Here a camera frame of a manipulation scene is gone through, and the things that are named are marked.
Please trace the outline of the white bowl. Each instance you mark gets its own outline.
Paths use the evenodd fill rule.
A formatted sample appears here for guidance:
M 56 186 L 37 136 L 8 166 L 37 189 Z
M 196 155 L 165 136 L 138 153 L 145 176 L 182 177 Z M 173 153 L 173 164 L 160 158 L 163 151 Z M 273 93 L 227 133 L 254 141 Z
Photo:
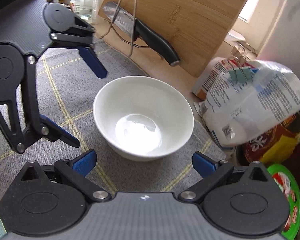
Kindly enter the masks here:
M 185 97 L 146 76 L 110 81 L 93 103 L 97 129 L 120 156 L 152 161 L 174 154 L 190 139 L 194 116 Z

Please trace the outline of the grey blue checked towel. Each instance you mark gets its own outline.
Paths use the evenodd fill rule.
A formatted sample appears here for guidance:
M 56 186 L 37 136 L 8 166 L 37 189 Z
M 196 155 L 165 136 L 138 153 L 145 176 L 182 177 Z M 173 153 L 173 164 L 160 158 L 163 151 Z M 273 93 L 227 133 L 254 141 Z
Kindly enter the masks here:
M 61 141 L 40 140 L 24 154 L 17 154 L 10 149 L 0 131 L 0 200 L 23 165 L 31 159 L 51 165 L 58 159 L 72 159 L 93 149 L 97 153 L 97 165 L 88 178 L 109 192 L 179 193 L 200 179 L 191 165 L 194 152 L 202 152 L 216 161 L 226 158 L 199 121 L 194 122 L 187 144 L 166 158 L 134 162 L 116 154 L 94 123 L 94 98 L 106 83 L 123 76 L 148 75 L 148 71 L 104 41 L 95 39 L 94 45 L 98 58 L 108 71 L 105 79 L 97 78 L 75 50 L 49 49 L 37 64 L 40 112 L 79 139 L 81 145 L 73 148 Z M 0 221 L 0 238 L 4 233 Z

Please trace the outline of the steel santoku knife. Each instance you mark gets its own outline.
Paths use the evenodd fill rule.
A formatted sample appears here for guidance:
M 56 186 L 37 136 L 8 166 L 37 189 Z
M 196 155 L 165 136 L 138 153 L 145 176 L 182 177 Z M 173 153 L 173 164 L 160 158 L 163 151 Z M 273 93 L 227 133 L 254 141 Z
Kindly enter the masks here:
M 155 32 L 137 18 L 134 31 L 134 40 L 136 41 L 138 38 L 143 39 L 147 46 L 160 54 L 171 67 L 174 67 L 180 63 L 180 57 L 171 44 L 160 34 Z

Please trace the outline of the glass jar green lid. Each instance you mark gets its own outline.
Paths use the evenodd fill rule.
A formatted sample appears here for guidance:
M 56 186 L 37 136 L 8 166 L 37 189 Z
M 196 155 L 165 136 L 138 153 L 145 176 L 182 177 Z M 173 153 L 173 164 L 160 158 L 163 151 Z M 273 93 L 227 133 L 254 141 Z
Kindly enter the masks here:
M 70 7 L 81 19 L 91 22 L 93 0 L 70 0 Z

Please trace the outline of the dark soy sauce bottle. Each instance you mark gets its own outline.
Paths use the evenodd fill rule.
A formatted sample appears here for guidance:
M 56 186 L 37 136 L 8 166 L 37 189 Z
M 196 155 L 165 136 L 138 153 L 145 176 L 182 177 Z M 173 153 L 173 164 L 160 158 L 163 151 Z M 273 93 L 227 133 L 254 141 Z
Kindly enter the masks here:
M 300 111 L 288 119 L 238 146 L 236 157 L 240 165 L 248 166 L 253 161 L 264 165 L 285 161 L 300 143 Z

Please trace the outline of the green lidded paste tub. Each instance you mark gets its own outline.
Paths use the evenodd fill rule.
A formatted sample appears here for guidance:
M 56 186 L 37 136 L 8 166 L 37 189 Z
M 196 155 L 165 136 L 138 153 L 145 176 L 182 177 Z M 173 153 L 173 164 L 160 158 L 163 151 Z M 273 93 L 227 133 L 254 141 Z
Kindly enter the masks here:
M 267 168 L 271 177 L 285 195 L 290 212 L 282 235 L 286 239 L 295 239 L 300 229 L 300 189 L 292 173 L 281 164 L 273 164 Z

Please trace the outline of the white clipped food bag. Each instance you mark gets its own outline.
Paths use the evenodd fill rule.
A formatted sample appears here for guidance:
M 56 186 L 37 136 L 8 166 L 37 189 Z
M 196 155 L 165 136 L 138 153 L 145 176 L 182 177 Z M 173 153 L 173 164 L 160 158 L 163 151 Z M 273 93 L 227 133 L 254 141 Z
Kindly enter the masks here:
M 300 80 L 288 67 L 272 61 L 249 61 L 237 68 L 228 60 L 204 101 L 195 109 L 215 142 L 223 148 L 242 145 L 300 110 Z

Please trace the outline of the red white salt bag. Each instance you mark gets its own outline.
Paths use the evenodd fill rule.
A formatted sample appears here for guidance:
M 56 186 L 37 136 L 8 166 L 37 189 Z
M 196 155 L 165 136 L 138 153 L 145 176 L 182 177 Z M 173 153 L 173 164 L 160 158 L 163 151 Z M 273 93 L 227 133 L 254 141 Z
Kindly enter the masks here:
M 214 101 L 217 105 L 227 103 L 233 94 L 240 93 L 244 88 L 231 81 L 229 70 L 232 70 L 232 66 L 228 59 L 215 57 L 193 85 L 193 94 L 200 99 Z

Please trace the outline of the bamboo cutting board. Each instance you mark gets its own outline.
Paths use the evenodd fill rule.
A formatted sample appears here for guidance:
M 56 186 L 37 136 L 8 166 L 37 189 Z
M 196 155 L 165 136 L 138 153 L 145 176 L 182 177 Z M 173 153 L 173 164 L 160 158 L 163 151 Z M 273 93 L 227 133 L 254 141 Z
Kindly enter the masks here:
M 178 53 L 180 66 L 199 77 L 237 20 L 247 0 L 113 1 L 163 36 Z

